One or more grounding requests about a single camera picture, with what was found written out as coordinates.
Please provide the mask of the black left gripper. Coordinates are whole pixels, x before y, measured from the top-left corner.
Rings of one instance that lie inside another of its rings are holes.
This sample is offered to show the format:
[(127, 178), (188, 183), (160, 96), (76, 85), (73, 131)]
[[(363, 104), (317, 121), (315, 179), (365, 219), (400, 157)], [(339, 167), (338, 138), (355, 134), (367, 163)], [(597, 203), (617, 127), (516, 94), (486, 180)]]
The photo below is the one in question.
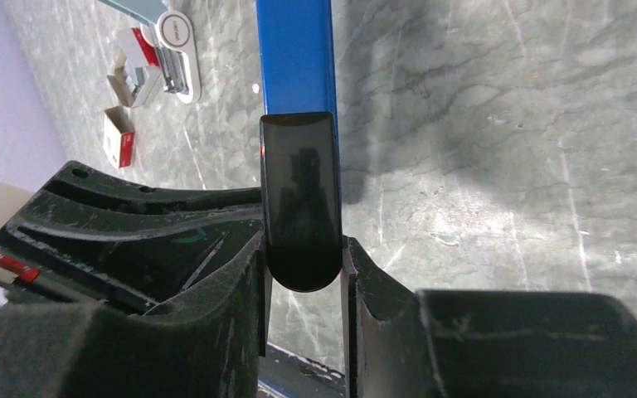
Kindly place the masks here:
[(226, 265), (262, 227), (257, 187), (148, 187), (76, 161), (33, 196), (0, 182), (0, 306), (6, 286), (143, 314)]

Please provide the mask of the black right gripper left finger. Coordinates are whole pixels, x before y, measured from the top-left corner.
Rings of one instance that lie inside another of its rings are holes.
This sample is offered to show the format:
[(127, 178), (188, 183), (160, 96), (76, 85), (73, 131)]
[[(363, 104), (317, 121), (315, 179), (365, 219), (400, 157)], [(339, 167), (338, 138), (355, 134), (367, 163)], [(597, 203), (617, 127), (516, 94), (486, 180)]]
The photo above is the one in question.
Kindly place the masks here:
[(0, 307), (0, 397), (253, 397), (260, 332), (255, 234), (145, 316), (101, 303)]

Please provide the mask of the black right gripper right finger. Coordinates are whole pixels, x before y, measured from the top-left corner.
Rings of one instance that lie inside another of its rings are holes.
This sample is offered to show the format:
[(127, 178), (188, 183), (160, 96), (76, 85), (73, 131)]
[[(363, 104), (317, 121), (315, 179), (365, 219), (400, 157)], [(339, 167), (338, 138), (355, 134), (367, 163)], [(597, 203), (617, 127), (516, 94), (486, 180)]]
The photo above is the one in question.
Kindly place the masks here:
[(410, 291), (354, 238), (341, 295), (350, 397), (637, 397), (637, 320), (611, 296)]

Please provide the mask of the red white staple box sleeve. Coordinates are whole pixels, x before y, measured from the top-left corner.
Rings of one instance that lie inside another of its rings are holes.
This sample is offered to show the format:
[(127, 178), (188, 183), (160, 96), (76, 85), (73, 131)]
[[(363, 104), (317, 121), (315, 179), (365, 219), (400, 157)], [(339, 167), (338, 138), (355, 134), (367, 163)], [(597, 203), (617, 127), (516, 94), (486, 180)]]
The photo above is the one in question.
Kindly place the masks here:
[(103, 149), (116, 168), (129, 167), (134, 157), (135, 128), (124, 107), (104, 110)]

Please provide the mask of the light blue white stapler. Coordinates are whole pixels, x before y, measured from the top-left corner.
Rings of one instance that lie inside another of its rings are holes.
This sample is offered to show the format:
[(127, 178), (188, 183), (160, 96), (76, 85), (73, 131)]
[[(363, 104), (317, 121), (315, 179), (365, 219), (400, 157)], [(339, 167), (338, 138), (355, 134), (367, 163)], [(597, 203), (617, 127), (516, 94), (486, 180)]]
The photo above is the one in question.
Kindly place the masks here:
[(157, 0), (100, 0), (140, 23), (142, 38), (160, 62), (164, 90), (184, 104), (201, 98), (194, 29), (189, 17)]

